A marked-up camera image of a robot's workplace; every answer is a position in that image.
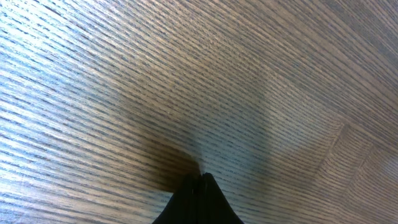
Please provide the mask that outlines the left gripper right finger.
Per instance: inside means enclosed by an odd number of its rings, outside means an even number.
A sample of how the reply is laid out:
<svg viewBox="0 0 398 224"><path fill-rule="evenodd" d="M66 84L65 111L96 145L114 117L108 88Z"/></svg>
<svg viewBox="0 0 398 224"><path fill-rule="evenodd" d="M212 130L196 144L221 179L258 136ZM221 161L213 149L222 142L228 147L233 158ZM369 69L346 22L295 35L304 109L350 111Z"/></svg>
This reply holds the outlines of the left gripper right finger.
<svg viewBox="0 0 398 224"><path fill-rule="evenodd" d="M210 173L205 173L201 177L200 223L243 224Z"/></svg>

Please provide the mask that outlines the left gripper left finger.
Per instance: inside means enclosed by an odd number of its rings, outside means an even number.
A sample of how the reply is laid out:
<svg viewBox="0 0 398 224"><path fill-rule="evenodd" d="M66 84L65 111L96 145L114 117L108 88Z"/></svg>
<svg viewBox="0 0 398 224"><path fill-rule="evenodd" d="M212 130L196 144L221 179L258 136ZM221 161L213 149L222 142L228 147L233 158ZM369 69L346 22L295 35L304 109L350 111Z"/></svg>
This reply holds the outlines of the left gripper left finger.
<svg viewBox="0 0 398 224"><path fill-rule="evenodd" d="M197 223L198 184L200 176L188 174L174 192L161 214L153 224Z"/></svg>

